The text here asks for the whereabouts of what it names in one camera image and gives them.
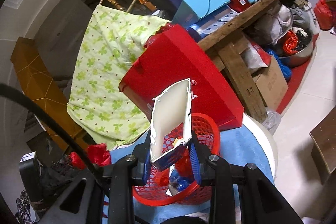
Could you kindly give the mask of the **red plastic bag trash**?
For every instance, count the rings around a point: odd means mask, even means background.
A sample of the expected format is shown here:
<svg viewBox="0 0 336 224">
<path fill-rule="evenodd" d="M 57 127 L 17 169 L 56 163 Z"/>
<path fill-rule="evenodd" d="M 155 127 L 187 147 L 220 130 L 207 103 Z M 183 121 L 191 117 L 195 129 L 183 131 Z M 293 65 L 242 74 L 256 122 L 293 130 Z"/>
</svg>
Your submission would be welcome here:
<svg viewBox="0 0 336 224">
<path fill-rule="evenodd" d="M 194 175 L 193 175 L 193 170 L 191 168 L 189 152 L 187 150 L 184 152 L 183 157 L 179 159 L 171 167 L 161 172 L 157 171 L 154 175 L 154 182 L 158 186 L 168 186 L 169 177 L 173 169 L 176 169 L 181 176 L 188 177 L 189 179 L 194 181 Z"/>
</svg>

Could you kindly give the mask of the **torn white blue carton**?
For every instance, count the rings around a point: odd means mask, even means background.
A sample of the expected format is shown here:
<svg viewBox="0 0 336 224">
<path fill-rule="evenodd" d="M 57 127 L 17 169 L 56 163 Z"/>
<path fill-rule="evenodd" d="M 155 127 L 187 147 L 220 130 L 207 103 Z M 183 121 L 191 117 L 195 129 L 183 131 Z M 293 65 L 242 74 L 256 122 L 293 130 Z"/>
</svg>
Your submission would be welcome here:
<svg viewBox="0 0 336 224">
<path fill-rule="evenodd" d="M 191 140 L 191 80 L 180 80 L 154 98 L 150 122 L 150 162 L 160 172 L 182 158 Z M 165 136 L 182 125 L 184 142 L 163 152 Z"/>
</svg>

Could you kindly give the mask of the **blue shiny plastic bag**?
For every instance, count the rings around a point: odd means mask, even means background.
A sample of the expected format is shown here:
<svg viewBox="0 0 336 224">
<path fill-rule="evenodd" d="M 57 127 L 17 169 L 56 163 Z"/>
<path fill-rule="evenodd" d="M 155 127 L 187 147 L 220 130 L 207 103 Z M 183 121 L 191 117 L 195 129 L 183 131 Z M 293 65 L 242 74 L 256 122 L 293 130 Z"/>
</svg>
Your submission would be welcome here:
<svg viewBox="0 0 336 224">
<path fill-rule="evenodd" d="M 169 195 L 175 196 L 184 191 L 193 181 L 188 177 L 181 176 L 176 169 L 173 169 L 169 177 L 168 191 Z"/>
</svg>

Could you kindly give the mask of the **red plastic mesh basket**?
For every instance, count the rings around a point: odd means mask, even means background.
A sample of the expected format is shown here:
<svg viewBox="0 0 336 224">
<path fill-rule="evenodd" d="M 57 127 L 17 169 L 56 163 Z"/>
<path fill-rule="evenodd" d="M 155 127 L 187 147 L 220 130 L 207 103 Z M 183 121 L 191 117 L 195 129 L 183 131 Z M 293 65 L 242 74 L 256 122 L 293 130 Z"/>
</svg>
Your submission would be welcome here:
<svg viewBox="0 0 336 224">
<path fill-rule="evenodd" d="M 200 143 L 206 144 L 213 154 L 219 155 L 220 133 L 212 118 L 205 114 L 193 114 L 192 130 L 196 133 Z M 173 203 L 198 205 L 211 198 L 211 188 L 209 186 L 199 186 L 195 181 L 184 191 L 171 196 L 169 195 L 170 192 L 167 192 L 168 186 L 158 186 L 154 182 L 154 175 L 157 171 L 159 170 L 152 167 L 146 185 L 133 187 L 133 196 L 143 205 L 166 206 Z"/>
</svg>

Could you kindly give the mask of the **light blue cloth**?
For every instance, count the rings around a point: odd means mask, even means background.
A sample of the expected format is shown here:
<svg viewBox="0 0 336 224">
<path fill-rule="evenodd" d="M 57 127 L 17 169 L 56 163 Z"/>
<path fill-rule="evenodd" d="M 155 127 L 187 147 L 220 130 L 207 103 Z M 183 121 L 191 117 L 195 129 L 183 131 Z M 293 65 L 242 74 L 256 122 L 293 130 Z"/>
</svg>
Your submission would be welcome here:
<svg viewBox="0 0 336 224">
<path fill-rule="evenodd" d="M 267 178 L 274 182 L 268 158 L 254 134 L 246 126 L 220 133 L 220 155 L 230 164 L 244 166 L 249 162 L 254 162 Z M 161 223 L 173 217 L 209 212 L 209 201 L 199 205 L 173 203 L 153 207 L 134 200 L 134 214 L 148 223 Z"/>
</svg>

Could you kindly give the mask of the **black clothing pile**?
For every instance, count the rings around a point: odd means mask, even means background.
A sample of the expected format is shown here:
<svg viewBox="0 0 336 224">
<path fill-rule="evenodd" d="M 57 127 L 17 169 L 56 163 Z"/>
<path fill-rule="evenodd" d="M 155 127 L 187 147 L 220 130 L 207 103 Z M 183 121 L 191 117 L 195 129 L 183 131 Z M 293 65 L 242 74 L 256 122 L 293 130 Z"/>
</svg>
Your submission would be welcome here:
<svg viewBox="0 0 336 224">
<path fill-rule="evenodd" d="M 74 180 L 80 170 L 86 168 L 81 159 L 73 159 L 76 153 L 64 155 L 50 167 L 42 164 L 36 152 L 27 153 L 19 162 L 24 190 L 16 200 L 16 217 L 20 223 L 33 223 L 31 211 L 36 219 L 45 215 L 58 197 Z"/>
</svg>

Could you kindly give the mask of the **red paper gift bag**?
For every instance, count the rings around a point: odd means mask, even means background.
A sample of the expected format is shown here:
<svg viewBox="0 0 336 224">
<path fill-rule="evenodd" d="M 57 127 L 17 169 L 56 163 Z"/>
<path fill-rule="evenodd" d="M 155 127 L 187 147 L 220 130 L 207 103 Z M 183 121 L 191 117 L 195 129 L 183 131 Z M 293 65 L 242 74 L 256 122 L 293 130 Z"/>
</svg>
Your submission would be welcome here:
<svg viewBox="0 0 336 224">
<path fill-rule="evenodd" d="M 154 98 L 190 79 L 191 112 L 206 114 L 221 131 L 241 127 L 244 108 L 211 59 L 179 25 L 153 36 L 153 42 L 119 83 L 141 111 L 150 115 Z"/>
</svg>

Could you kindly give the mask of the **brown cardboard box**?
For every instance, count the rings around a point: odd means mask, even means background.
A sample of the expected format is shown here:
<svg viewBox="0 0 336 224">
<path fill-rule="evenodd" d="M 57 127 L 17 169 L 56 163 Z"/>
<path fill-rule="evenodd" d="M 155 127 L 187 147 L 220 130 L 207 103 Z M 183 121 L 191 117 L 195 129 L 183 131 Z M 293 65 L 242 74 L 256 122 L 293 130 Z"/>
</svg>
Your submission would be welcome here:
<svg viewBox="0 0 336 224">
<path fill-rule="evenodd" d="M 274 56 L 271 56 L 269 67 L 260 69 L 253 76 L 264 105 L 277 110 L 288 90 L 287 82 Z"/>
</svg>

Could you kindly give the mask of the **wooden bench plank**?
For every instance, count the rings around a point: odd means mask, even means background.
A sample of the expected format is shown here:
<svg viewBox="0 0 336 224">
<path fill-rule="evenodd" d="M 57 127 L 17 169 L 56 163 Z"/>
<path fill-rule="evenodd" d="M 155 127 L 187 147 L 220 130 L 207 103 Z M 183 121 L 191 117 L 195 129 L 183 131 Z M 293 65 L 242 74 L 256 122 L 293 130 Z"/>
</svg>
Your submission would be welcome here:
<svg viewBox="0 0 336 224">
<path fill-rule="evenodd" d="M 266 119 L 267 114 L 261 94 L 240 56 L 248 47 L 248 40 L 244 36 L 243 30 L 273 8 L 278 1 L 257 1 L 198 42 L 198 46 L 205 51 L 217 69 L 228 78 L 244 107 L 244 111 L 260 123 Z"/>
</svg>

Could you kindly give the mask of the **green clover pattern quilt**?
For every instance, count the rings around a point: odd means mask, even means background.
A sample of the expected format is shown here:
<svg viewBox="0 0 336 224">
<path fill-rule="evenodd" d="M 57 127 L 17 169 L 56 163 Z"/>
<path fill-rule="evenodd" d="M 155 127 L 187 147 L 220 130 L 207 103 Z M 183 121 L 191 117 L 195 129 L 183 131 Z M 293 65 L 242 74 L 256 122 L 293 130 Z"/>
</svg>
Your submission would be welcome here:
<svg viewBox="0 0 336 224">
<path fill-rule="evenodd" d="M 149 128 L 146 115 L 118 86 L 148 38 L 167 23 L 155 15 L 102 5 L 93 11 L 77 56 L 67 113 L 97 144 L 112 150 L 133 143 Z"/>
</svg>

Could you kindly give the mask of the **brown wooden cabinet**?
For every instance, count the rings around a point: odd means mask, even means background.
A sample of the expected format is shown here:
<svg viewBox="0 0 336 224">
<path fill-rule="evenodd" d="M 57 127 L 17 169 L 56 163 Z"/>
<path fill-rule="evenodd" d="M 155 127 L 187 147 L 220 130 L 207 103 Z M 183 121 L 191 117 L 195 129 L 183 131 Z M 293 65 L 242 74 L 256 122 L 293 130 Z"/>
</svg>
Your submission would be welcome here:
<svg viewBox="0 0 336 224">
<path fill-rule="evenodd" d="M 53 118 L 82 149 L 87 149 L 86 132 L 67 113 L 65 95 L 47 70 L 35 42 L 18 38 L 11 55 L 23 93 Z"/>
</svg>

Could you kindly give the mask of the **light blue cardboard box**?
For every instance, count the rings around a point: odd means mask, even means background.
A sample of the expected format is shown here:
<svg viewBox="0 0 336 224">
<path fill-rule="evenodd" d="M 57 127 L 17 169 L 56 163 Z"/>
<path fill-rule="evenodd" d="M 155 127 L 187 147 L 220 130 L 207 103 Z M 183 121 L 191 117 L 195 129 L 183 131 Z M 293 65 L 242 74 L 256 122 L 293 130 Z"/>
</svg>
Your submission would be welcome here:
<svg viewBox="0 0 336 224">
<path fill-rule="evenodd" d="M 187 28 L 228 3 L 230 0 L 183 0 L 171 22 Z"/>
</svg>

